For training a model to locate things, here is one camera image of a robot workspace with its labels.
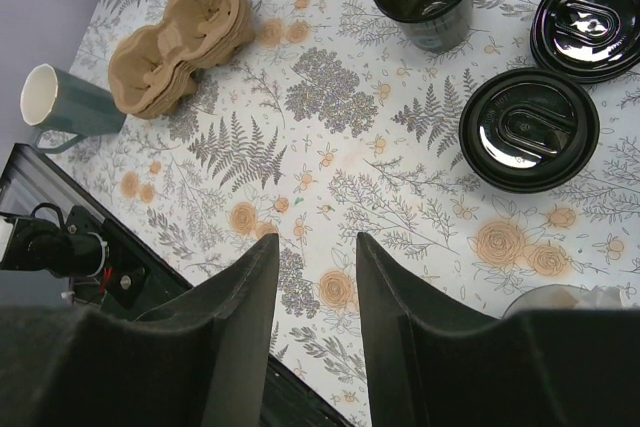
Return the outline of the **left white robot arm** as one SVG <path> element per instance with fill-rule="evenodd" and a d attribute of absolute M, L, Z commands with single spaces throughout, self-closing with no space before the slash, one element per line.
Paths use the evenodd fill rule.
<path fill-rule="evenodd" d="M 37 205 L 30 215 L 1 213 L 2 270 L 95 277 L 108 257 L 108 243 L 100 234 L 70 233 L 62 210 L 53 203 Z"/>

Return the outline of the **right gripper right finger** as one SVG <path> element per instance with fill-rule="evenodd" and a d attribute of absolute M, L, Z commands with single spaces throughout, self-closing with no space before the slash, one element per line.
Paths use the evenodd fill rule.
<path fill-rule="evenodd" d="M 356 277 L 374 425 L 638 424 L 637 311 L 496 319 L 424 282 L 367 233 Z"/>

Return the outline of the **stack of black lids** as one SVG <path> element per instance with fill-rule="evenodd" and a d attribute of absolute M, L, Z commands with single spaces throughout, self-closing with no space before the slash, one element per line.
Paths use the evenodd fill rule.
<path fill-rule="evenodd" d="M 541 0 L 530 50 L 578 83 L 618 77 L 639 64 L 639 0 Z"/>

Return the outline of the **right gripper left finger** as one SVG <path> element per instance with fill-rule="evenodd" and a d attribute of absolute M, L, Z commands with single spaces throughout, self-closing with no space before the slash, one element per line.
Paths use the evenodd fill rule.
<path fill-rule="evenodd" d="M 263 236 L 236 262 L 124 321 L 84 307 L 1 311 L 5 426 L 255 426 L 279 270 Z"/>

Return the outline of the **black coffee cup lid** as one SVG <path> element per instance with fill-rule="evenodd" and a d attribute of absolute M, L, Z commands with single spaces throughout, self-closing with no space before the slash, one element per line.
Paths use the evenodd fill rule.
<path fill-rule="evenodd" d="M 496 75 L 469 97 L 459 143 L 470 168 L 509 193 L 554 189 L 580 173 L 599 141 L 590 95 L 566 76 L 539 68 Z"/>

